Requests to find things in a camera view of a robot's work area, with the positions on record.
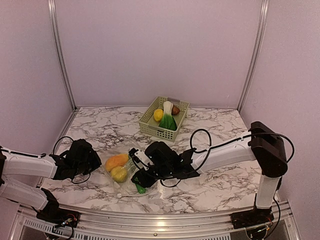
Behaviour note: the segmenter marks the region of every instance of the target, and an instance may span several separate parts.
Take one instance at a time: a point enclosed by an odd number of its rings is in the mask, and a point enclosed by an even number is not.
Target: basket handle
[[[165,131],[163,131],[163,130],[160,130],[158,127],[156,127],[156,126],[148,126],[149,127],[149,129],[151,129],[151,130],[155,130],[155,131],[159,131],[160,133],[164,133]]]
[[[180,100],[179,99],[175,99],[175,98],[171,98],[171,97],[168,97],[167,99],[168,101],[172,102],[174,105],[180,105]]]

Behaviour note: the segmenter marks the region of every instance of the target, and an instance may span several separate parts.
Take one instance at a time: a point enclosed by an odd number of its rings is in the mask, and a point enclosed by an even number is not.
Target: basket
[[[159,127],[159,122],[156,122],[154,120],[154,111],[156,109],[163,109],[163,104],[165,101],[172,102],[175,106],[177,106],[180,109],[179,114],[173,116],[177,125],[177,129],[175,131]],[[158,96],[139,120],[141,132],[144,134],[155,136],[160,139],[165,139],[174,142],[176,140],[177,135],[179,134],[179,130],[182,126],[182,123],[186,118],[188,107],[189,102],[180,101],[165,96]]]

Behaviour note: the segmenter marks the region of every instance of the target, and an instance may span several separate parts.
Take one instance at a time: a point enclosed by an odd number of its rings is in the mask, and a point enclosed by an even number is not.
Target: yellow fruit
[[[111,170],[110,175],[117,183],[123,183],[127,179],[128,171],[123,166],[116,166]]]
[[[106,162],[105,162],[105,169],[110,172],[113,168],[121,166],[123,167],[129,160],[128,154],[119,154],[116,156],[110,157]]]
[[[160,122],[163,116],[164,116],[164,111],[162,109],[157,109],[153,113],[153,118],[156,122]]]

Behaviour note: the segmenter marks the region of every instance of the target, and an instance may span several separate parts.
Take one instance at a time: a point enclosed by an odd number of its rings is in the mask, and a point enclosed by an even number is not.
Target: yellow lemon
[[[117,183],[124,183],[127,179],[128,171],[123,166],[116,166],[111,170],[110,175]]]
[[[153,113],[153,118],[156,122],[160,122],[163,116],[164,116],[164,111],[162,109],[157,109]]]

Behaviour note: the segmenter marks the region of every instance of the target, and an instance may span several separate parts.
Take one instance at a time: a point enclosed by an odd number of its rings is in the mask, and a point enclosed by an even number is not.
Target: marble pattern
[[[140,132],[139,119],[146,107],[82,107],[70,126],[67,136],[86,139],[99,153],[110,150],[126,139],[136,141],[145,149],[159,138]],[[190,108],[175,142],[165,141],[181,153],[189,148],[189,139],[196,129],[211,133],[212,143],[218,144],[238,136],[246,127],[236,110]],[[208,137],[196,134],[194,146],[208,147]],[[58,153],[70,146],[65,139]],[[177,187],[167,188],[159,183],[143,196],[118,197],[110,179],[101,169],[90,179],[74,185],[70,180],[46,179],[43,188],[50,190],[61,204],[89,209],[129,213],[196,213],[252,206],[258,190],[260,167],[256,161],[241,162],[211,170],[199,177],[182,180]],[[87,176],[75,178],[81,181]],[[175,179],[166,180],[173,185]]]

